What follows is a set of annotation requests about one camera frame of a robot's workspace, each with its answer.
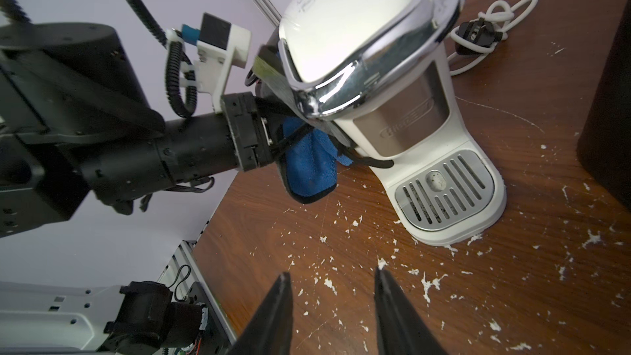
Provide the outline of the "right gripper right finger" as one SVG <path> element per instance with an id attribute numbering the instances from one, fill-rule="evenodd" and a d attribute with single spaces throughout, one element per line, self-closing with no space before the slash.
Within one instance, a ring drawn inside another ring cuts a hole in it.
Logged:
<path id="1" fill-rule="evenodd" d="M 447 354 L 386 269 L 376 269 L 374 300 L 379 354 Z"/>

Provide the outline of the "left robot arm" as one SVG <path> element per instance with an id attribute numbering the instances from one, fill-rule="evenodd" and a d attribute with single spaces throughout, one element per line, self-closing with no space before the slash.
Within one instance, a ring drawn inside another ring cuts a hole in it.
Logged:
<path id="1" fill-rule="evenodd" d="M 69 220 L 89 192 L 121 215 L 145 210 L 156 192 L 202 193 L 215 174 L 270 164 L 286 150 L 278 100 L 225 95 L 213 78 L 215 111 L 196 112 L 206 65 L 184 52 L 184 31 L 163 30 L 142 0 L 126 0 L 167 50 L 166 121 L 141 90 L 110 26 L 35 24 L 1 0 L 1 234 Z M 286 354 L 289 279 L 282 275 L 237 339 L 213 301 L 178 300 L 152 281 L 70 289 L 2 283 L 4 354 Z"/>

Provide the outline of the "blue grey microfiber cloth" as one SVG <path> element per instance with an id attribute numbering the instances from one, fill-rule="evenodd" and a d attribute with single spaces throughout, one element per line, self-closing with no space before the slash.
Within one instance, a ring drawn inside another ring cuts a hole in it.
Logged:
<path id="1" fill-rule="evenodd" d="M 310 131 L 276 160 L 287 193 L 302 205 L 312 204 L 333 192 L 338 183 L 338 166 L 348 167 L 352 163 L 320 130 Z"/>

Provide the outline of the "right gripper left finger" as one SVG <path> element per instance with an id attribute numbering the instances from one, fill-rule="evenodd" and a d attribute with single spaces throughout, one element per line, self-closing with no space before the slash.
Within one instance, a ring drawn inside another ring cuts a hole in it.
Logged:
<path id="1" fill-rule="evenodd" d="M 227 354 L 289 354 L 293 324 L 292 281 L 284 272 Z"/>

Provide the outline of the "white coffee machine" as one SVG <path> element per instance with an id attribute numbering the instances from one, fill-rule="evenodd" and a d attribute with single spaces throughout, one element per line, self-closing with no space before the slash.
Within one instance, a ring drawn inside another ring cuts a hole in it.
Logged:
<path id="1" fill-rule="evenodd" d="M 253 66 L 376 174 L 404 228 L 447 247 L 490 228 L 504 181 L 465 127 L 445 39 L 465 0 L 292 0 Z"/>

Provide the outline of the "black coffee machine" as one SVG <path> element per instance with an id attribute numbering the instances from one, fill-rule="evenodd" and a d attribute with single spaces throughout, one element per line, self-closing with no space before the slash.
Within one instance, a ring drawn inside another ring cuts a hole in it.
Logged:
<path id="1" fill-rule="evenodd" d="M 577 144 L 578 162 L 630 208 L 630 3 L 626 3 Z"/>

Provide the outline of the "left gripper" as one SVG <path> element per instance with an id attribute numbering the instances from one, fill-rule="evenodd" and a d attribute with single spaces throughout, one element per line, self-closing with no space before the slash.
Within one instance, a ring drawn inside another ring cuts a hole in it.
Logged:
<path id="1" fill-rule="evenodd" d="M 284 107 L 250 92 L 223 95 L 220 99 L 223 116 L 227 119 L 238 167 L 247 172 L 274 161 L 270 115 L 282 115 Z"/>

